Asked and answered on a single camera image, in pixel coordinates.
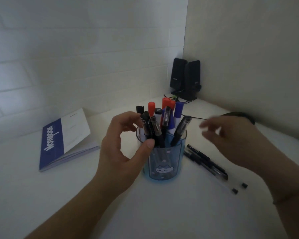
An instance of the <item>left hand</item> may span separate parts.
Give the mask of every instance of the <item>left hand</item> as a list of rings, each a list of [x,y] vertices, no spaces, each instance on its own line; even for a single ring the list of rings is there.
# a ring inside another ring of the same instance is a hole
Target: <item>left hand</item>
[[[119,114],[113,117],[102,140],[99,165],[92,182],[101,193],[111,199],[115,199],[132,185],[155,145],[153,139],[148,139],[131,159],[124,156],[121,152],[120,135],[122,132],[135,132],[134,124],[143,127],[139,113]]]

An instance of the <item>notebook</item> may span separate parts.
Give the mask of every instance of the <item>notebook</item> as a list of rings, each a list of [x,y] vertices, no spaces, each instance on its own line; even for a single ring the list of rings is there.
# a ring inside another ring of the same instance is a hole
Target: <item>notebook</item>
[[[39,171],[100,149],[90,133],[82,108],[44,126]]]

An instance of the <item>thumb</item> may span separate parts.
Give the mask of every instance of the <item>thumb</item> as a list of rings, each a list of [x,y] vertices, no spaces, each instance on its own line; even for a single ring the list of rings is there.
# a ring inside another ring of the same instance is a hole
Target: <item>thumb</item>
[[[223,143],[223,138],[212,131],[205,131],[201,133],[204,138],[213,143],[217,148]]]
[[[130,159],[129,163],[134,169],[141,170],[146,160],[149,158],[151,151],[155,145],[154,139],[148,139],[138,148],[135,155]]]

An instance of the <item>blue pen holder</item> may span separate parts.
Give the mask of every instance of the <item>blue pen holder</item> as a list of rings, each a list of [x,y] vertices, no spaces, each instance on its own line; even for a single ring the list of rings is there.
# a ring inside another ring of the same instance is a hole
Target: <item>blue pen holder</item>
[[[142,143],[138,134],[139,131],[137,129],[136,137]],[[144,165],[144,175],[154,180],[169,180],[175,177],[180,171],[186,137],[187,131],[185,131],[176,146],[171,147],[171,141],[174,136],[167,133],[165,139],[166,148],[154,148],[152,150]]]

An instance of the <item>hand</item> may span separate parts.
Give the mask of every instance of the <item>hand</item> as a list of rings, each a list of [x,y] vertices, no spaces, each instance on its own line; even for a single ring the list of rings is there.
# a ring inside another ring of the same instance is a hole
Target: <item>hand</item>
[[[93,181],[97,189],[111,199],[132,185],[155,145],[153,139],[148,139],[131,159],[124,156],[120,135],[122,132],[135,132],[134,124],[142,127],[139,113],[125,112],[113,117],[102,141],[99,165]]]
[[[270,157],[268,154],[279,152],[247,118],[213,117],[202,122],[199,127],[208,128],[202,135],[228,160],[252,171],[263,166],[265,160]],[[215,130],[220,127],[220,133],[217,135]]]

